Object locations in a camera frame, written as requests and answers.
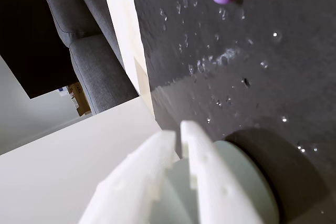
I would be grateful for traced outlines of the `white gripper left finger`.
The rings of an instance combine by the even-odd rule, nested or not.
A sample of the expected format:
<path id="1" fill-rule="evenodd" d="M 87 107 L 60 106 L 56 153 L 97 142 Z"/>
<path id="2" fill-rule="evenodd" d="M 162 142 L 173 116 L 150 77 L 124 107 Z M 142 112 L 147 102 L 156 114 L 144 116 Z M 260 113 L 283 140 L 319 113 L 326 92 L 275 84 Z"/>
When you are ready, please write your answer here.
<path id="1" fill-rule="evenodd" d="M 175 143 L 173 131 L 149 137 L 97 185 L 79 222 L 149 223 L 165 173 L 173 166 Z"/>

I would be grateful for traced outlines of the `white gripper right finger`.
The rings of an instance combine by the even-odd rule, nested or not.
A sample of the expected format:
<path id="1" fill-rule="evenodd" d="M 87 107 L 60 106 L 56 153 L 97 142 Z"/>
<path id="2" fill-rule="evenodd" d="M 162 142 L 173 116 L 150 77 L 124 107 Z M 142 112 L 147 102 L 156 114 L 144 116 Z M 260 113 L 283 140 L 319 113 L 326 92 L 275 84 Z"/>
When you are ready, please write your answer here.
<path id="1" fill-rule="evenodd" d="M 181 142 L 183 156 L 189 160 L 190 187 L 197 191 L 200 223 L 262 223 L 254 204 L 201 126 L 182 121 Z"/>

